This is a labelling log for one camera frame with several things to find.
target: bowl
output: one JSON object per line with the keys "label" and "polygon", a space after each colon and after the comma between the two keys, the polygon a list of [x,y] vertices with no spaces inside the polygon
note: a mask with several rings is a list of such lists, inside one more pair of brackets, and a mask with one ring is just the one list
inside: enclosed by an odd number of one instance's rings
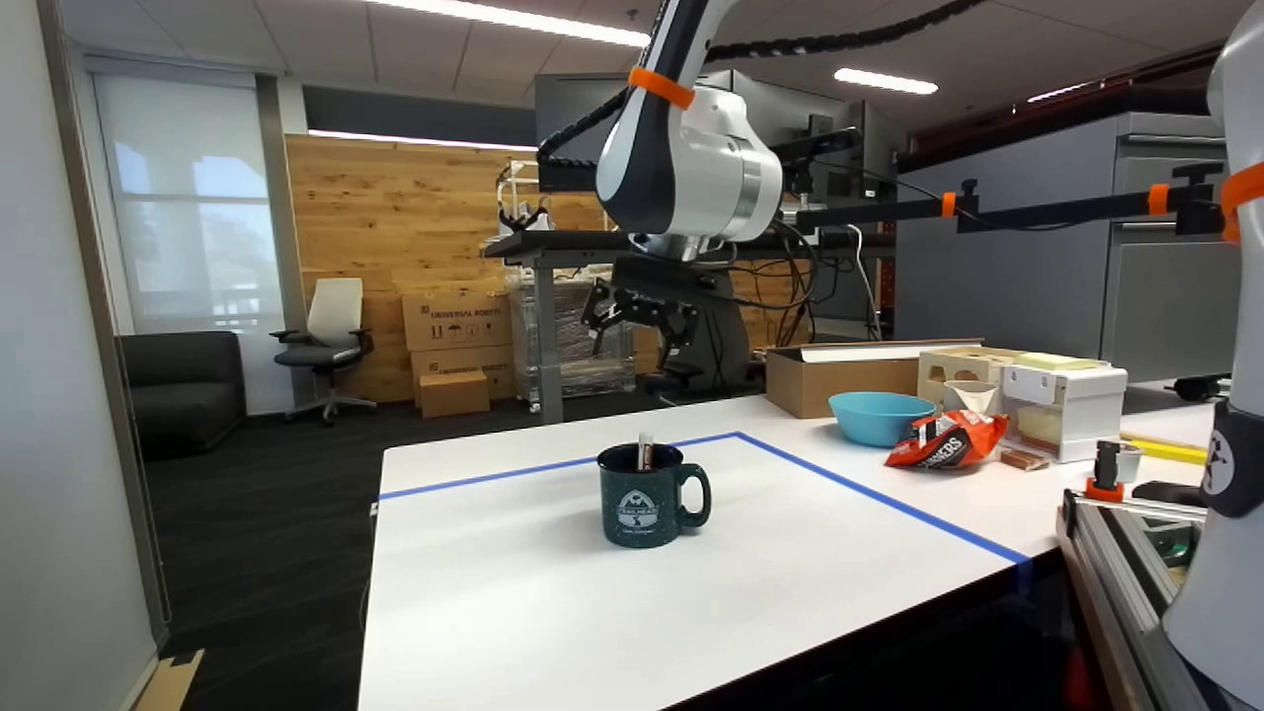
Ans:
{"label": "bowl", "polygon": [[833,422],[846,442],[896,446],[909,439],[909,422],[936,412],[936,404],[902,391],[836,391],[829,396]]}

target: orange clamp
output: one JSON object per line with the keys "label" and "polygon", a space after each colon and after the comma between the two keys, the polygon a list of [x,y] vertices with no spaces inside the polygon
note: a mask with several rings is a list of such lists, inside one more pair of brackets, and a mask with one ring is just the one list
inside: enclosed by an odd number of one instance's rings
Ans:
{"label": "orange clamp", "polygon": [[1237,208],[1264,198],[1264,160],[1227,173],[1222,189],[1222,212],[1225,212],[1225,242],[1239,242]]}
{"label": "orange clamp", "polygon": [[1149,208],[1149,212],[1173,212],[1173,187],[1170,187],[1170,180],[1153,180],[1153,187],[1144,189],[1144,208]]}
{"label": "orange clamp", "polygon": [[672,105],[680,105],[680,110],[688,110],[695,104],[691,88],[682,88],[682,81],[676,81],[676,77],[669,77],[658,72],[646,72],[646,67],[630,67],[626,81],[646,91],[646,93],[655,93],[655,100],[662,100],[662,104],[672,104]]}
{"label": "orange clamp", "polygon": [[1094,497],[1094,503],[1120,503],[1120,486],[1108,486],[1108,489],[1107,489],[1107,486],[1099,486],[1099,482],[1087,482],[1083,493]]}
{"label": "orange clamp", "polygon": [[961,208],[961,198],[953,189],[938,195],[938,217],[956,217],[956,208]]}

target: office chair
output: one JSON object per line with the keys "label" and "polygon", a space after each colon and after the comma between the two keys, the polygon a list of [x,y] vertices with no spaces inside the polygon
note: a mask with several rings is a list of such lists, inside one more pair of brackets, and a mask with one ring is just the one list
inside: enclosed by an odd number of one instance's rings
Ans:
{"label": "office chair", "polygon": [[339,374],[371,350],[366,331],[358,331],[364,279],[322,276],[317,279],[306,329],[276,331],[285,350],[280,368],[305,368],[317,374],[317,397],[301,404],[296,416],[320,412],[320,422],[335,422],[339,407],[374,407],[371,397],[343,396]]}

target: window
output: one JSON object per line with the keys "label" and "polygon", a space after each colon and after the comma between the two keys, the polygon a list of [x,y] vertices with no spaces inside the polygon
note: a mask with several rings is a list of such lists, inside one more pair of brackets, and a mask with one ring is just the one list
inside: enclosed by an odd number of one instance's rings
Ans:
{"label": "window", "polygon": [[229,329],[247,412],[285,412],[285,329],[256,91],[93,76],[135,331]]}

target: red object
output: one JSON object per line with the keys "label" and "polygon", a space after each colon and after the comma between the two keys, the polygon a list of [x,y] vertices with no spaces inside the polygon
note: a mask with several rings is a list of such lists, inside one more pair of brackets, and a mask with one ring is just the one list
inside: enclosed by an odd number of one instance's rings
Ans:
{"label": "red object", "polygon": [[902,470],[978,470],[1000,446],[1008,418],[988,418],[974,412],[938,412],[916,418],[909,439],[886,459]]}
{"label": "red object", "polygon": [[1248,205],[1248,202],[1260,202],[1264,198],[1264,160],[1248,167],[1248,171],[1237,171],[1225,177],[1222,187],[1222,208],[1225,208],[1225,242],[1227,246],[1239,246],[1239,220],[1237,220],[1237,208]]}
{"label": "red object", "polygon": [[1083,486],[1083,493],[1094,503],[1120,503],[1120,486],[1102,489],[1094,478]]}

